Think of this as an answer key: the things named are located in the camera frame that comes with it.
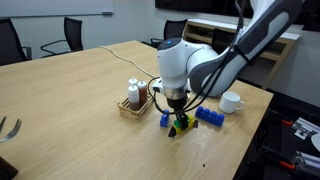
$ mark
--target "chair backrest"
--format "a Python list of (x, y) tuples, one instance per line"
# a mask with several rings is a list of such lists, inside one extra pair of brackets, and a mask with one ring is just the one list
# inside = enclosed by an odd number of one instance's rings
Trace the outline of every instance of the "chair backrest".
[(82, 21), (64, 18), (64, 34), (71, 51), (83, 50), (81, 39)]
[(235, 33), (214, 29), (211, 44), (212, 49), (221, 54), (231, 44), (234, 35)]
[(183, 21), (166, 21), (163, 31), (164, 40), (173, 37), (182, 37), (184, 26), (186, 25), (187, 19)]
[(28, 60), (10, 19), (0, 20), (0, 66)]

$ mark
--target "toy block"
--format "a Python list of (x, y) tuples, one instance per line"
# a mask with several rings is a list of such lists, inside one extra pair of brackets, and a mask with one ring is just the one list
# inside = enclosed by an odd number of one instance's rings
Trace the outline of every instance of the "toy block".
[(218, 114), (215, 111), (204, 109), (202, 106), (198, 106), (195, 117), (221, 127), (224, 121), (224, 115)]
[(169, 120), (169, 114), (162, 114), (160, 119), (160, 126), (161, 127), (168, 127), (168, 120)]

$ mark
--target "floor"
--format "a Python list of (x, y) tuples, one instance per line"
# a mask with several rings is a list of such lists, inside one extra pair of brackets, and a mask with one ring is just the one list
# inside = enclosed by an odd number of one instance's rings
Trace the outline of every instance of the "floor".
[[(239, 80), (259, 87), (259, 85), (247, 80), (241, 78)], [(269, 110), (263, 118), (234, 179), (317, 179), (296, 170), (287, 171), (279, 167), (277, 163), (274, 163), (278, 161), (273, 162), (274, 159), (271, 161), (270, 158), (266, 159), (265, 149), (263, 150), (261, 147), (272, 147), (273, 150), (286, 156), (289, 160), (294, 157), (296, 150), (320, 157), (320, 152), (313, 147), (310, 138), (302, 141), (294, 136), (294, 130), (291, 127), (283, 126), (280, 123), (281, 119), (294, 122), (302, 117), (320, 126), (320, 108), (272, 90), (268, 91), (274, 93)]]

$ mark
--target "wooden table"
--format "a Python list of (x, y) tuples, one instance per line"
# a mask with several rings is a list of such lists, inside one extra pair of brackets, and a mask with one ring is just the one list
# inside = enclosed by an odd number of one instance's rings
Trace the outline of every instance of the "wooden table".
[[(137, 41), (109, 47), (158, 75), (155, 49)], [(2, 135), (22, 120), (19, 134), (0, 144), (16, 179), (232, 179), (273, 95), (236, 81), (231, 90), (245, 109), (226, 115), (222, 128), (200, 120), (172, 139), (154, 106), (140, 122), (119, 115), (132, 75), (150, 80), (101, 48), (0, 67)], [(203, 106), (221, 113), (218, 102)]]

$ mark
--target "black office chair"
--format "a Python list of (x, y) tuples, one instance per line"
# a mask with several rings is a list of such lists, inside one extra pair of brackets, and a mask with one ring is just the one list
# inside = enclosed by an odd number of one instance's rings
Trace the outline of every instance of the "black office chair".
[(163, 38), (164, 39), (156, 39), (151, 38), (151, 46), (158, 48), (158, 46), (167, 39), (173, 38), (173, 37), (182, 37), (182, 33), (184, 30), (184, 26), (187, 23), (187, 19), (183, 21), (166, 21), (166, 24), (164, 26), (163, 31)]
[(31, 47), (21, 46), (11, 19), (0, 20), (0, 66), (31, 59)]
[[(66, 40), (58, 40), (58, 41), (54, 41), (52, 43), (41, 46), (41, 50), (50, 53), (50, 55), (47, 55), (44, 57), (82, 51), (83, 46), (82, 46), (82, 39), (81, 39), (81, 29), (82, 29), (82, 21), (65, 17), (64, 18), (64, 35), (66, 37)], [(57, 53), (57, 52), (53, 52), (48, 49), (45, 49), (47, 46), (60, 43), (60, 42), (67, 42), (70, 47), (70, 51)]]
[(211, 43), (212, 49), (221, 54), (231, 44), (234, 35), (235, 33), (214, 29)]

